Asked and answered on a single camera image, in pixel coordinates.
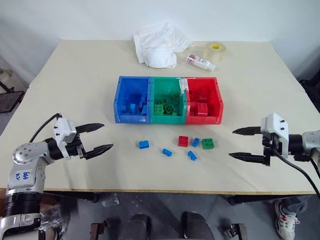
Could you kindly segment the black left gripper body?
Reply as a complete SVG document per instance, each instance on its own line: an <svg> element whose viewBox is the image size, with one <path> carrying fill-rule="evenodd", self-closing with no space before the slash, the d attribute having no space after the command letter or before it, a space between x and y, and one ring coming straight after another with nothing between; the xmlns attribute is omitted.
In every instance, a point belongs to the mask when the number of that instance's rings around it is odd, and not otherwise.
<svg viewBox="0 0 320 240"><path fill-rule="evenodd" d="M72 142L66 144L65 149L69 156L79 156L80 159L87 157L79 134L74 137Z"/></svg>

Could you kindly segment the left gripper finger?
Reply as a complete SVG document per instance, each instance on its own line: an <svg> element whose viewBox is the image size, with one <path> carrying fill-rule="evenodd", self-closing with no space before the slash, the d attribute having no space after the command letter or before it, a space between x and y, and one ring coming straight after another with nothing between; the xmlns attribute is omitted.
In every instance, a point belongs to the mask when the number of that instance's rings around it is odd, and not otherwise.
<svg viewBox="0 0 320 240"><path fill-rule="evenodd" d="M83 154L83 157L86 160L95 158L97 156L102 155L103 153L107 152L108 150L110 150L114 145L113 144L105 144L105 145L101 145L98 147L95 147L93 150L85 152Z"/></svg>
<svg viewBox="0 0 320 240"><path fill-rule="evenodd" d="M105 125L102 123L88 123L88 124L76 126L75 130L77 134L89 133L89 132L96 131L104 126Z"/></svg>

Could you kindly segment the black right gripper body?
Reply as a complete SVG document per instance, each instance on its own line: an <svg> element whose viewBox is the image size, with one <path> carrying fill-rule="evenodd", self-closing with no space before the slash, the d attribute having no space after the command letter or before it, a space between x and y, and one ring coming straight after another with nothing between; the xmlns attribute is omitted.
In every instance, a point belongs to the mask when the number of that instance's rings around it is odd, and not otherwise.
<svg viewBox="0 0 320 240"><path fill-rule="evenodd" d="M263 164L267 167L270 166L270 160L272 156L275 156L273 150L279 149L279 137L275 133L271 133L270 136L262 136L263 145Z"/></svg>

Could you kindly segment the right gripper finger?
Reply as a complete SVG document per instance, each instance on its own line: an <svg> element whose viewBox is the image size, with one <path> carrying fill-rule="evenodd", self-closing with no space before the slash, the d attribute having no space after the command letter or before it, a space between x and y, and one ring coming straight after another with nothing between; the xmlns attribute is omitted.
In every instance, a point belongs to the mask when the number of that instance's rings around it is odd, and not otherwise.
<svg viewBox="0 0 320 240"><path fill-rule="evenodd" d="M244 161L248 163L259 163L259 164L265 164L266 157L263 155L254 155L248 152L233 152L229 153L229 156Z"/></svg>
<svg viewBox="0 0 320 240"><path fill-rule="evenodd" d="M242 127L234 130L233 134L243 135L243 136L254 136L261 134L261 127L260 126L248 126Z"/></svg>

